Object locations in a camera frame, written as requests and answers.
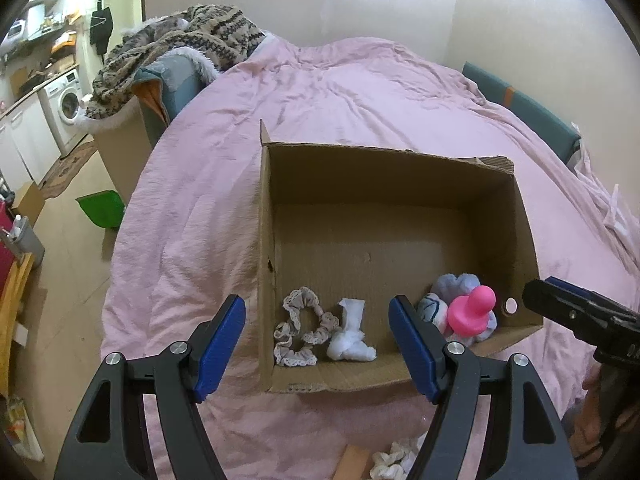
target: white cloth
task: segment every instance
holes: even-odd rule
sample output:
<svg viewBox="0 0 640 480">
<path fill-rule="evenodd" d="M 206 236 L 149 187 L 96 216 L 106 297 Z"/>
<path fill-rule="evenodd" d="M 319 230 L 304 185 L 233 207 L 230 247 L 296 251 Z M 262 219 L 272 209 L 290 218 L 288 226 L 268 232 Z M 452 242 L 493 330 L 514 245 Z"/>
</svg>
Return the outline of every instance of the white cloth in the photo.
<svg viewBox="0 0 640 480">
<path fill-rule="evenodd" d="M 447 310 L 449 307 L 437 294 L 430 292 L 418 303 L 418 316 L 426 323 L 433 323 L 441 334 L 447 332 Z"/>
<path fill-rule="evenodd" d="M 334 331 L 326 351 L 327 357 L 333 361 L 373 361 L 376 349 L 364 342 L 364 332 L 360 331 L 364 300 L 342 298 L 342 326 Z"/>
<path fill-rule="evenodd" d="M 626 251 L 636 265 L 640 265 L 640 221 L 634 216 L 629 208 L 620 198 L 618 184 L 613 187 L 613 193 L 609 194 L 607 189 L 595 176 L 591 170 L 591 160 L 589 152 L 580 140 L 580 151 L 578 161 L 574 167 L 575 176 L 591 195 L 593 203 L 603 216 L 604 226 L 620 242 L 622 247 L 613 244 L 618 253 Z"/>
<path fill-rule="evenodd" d="M 426 436 L 423 433 L 418 438 L 394 442 L 389 453 L 374 453 L 371 456 L 374 466 L 369 471 L 370 480 L 404 480 L 414 466 Z"/>
</svg>

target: kitchen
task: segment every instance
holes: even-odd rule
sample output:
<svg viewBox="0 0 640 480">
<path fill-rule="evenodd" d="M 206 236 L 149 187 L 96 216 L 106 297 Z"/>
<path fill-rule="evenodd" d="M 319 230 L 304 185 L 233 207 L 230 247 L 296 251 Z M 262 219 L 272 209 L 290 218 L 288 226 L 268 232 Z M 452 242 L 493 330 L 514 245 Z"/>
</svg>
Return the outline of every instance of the kitchen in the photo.
<svg viewBox="0 0 640 480">
<path fill-rule="evenodd" d="M 142 12 L 141 0 L 30 0 L 16 18 L 0 44 L 0 178 L 11 190 L 44 186 L 86 136 L 75 124 L 83 98 Z"/>
</svg>

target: pink bedsheet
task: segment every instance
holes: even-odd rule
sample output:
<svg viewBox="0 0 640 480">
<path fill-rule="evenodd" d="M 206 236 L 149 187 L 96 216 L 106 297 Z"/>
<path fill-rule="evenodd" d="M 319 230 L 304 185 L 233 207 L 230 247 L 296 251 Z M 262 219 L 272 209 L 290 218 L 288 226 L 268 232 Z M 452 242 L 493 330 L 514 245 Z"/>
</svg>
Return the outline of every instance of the pink bedsheet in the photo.
<svg viewBox="0 0 640 480">
<path fill-rule="evenodd" d="M 133 193 L 113 255 L 102 354 L 155 354 L 187 338 L 229 293 L 247 322 L 220 389 L 200 407 L 230 479 L 330 478 L 346 444 L 372 450 L 417 436 L 433 408 L 411 384 L 355 394 L 258 389 L 256 285 L 260 119 L 273 140 L 411 149 L 515 163 L 540 275 L 637 307 L 640 272 L 590 195 L 553 152 L 459 72 L 389 41 L 298 48 L 279 38 L 203 90 L 167 129 Z M 590 348 L 553 323 L 519 343 L 559 412 L 581 395 Z M 461 478 L 481 450 L 477 428 Z M 157 412 L 148 424 L 170 478 Z"/>
</svg>

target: rolled sock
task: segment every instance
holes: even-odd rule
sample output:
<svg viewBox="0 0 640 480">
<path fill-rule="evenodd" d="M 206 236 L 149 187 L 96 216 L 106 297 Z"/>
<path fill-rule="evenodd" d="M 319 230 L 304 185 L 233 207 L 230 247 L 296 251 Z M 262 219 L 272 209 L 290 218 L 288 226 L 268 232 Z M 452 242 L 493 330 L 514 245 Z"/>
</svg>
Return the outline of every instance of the rolled sock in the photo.
<svg viewBox="0 0 640 480">
<path fill-rule="evenodd" d="M 458 296 L 468 296 L 477 286 L 480 286 L 480 280 L 475 274 L 464 272 L 458 277 L 455 274 L 443 274 L 433 284 L 431 291 L 449 305 Z"/>
<path fill-rule="evenodd" d="M 425 323 L 433 323 L 441 334 L 447 331 L 447 304 L 430 292 L 418 303 L 418 316 Z"/>
<path fill-rule="evenodd" d="M 486 339 L 489 339 L 493 335 L 496 328 L 498 328 L 498 320 L 495 317 L 494 311 L 492 310 L 491 312 L 489 312 L 489 323 L 487 323 L 486 330 L 476 336 L 476 341 L 484 341 Z"/>
<path fill-rule="evenodd" d="M 453 333 L 452 335 L 446 337 L 447 341 L 458 341 L 462 343 L 464 346 L 471 346 L 473 343 L 478 343 L 480 341 L 485 341 L 489 339 L 494 333 L 495 329 L 498 327 L 498 320 L 495 317 L 494 311 L 489 312 L 489 323 L 486 326 L 486 330 L 484 332 L 479 333 L 478 335 L 471 337 L 462 337 L 458 334 Z"/>
</svg>

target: teal cushion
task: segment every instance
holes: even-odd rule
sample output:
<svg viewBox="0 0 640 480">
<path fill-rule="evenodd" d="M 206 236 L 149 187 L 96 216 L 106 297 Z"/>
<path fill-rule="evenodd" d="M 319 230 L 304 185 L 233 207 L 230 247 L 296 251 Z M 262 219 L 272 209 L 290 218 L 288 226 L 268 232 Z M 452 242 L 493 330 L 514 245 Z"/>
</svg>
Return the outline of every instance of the teal cushion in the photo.
<svg viewBox="0 0 640 480">
<path fill-rule="evenodd" d="M 510 110 L 538 134 L 565 164 L 574 154 L 580 135 L 564 124 L 539 102 L 522 92 L 515 92 Z"/>
<path fill-rule="evenodd" d="M 162 85 L 162 108 L 169 124 L 180 111 L 205 87 L 193 62 L 186 56 L 168 56 L 143 66 L 134 76 L 135 82 L 157 79 Z M 155 146 L 166 127 L 162 119 L 141 103 L 146 134 L 151 146 Z"/>
<path fill-rule="evenodd" d="M 507 82 L 469 62 L 465 63 L 462 75 L 474 81 L 487 100 L 499 105 L 504 103 L 504 93 L 509 87 Z"/>
<path fill-rule="evenodd" d="M 507 88 L 510 87 L 507 82 L 469 62 L 465 63 L 462 74 L 478 85 L 478 89 L 487 100 L 506 106 L 504 97 Z M 507 108 L 544 140 L 562 162 L 566 164 L 569 161 L 580 139 L 580 135 L 572 127 L 564 124 L 539 102 L 519 91 L 513 93 Z"/>
</svg>

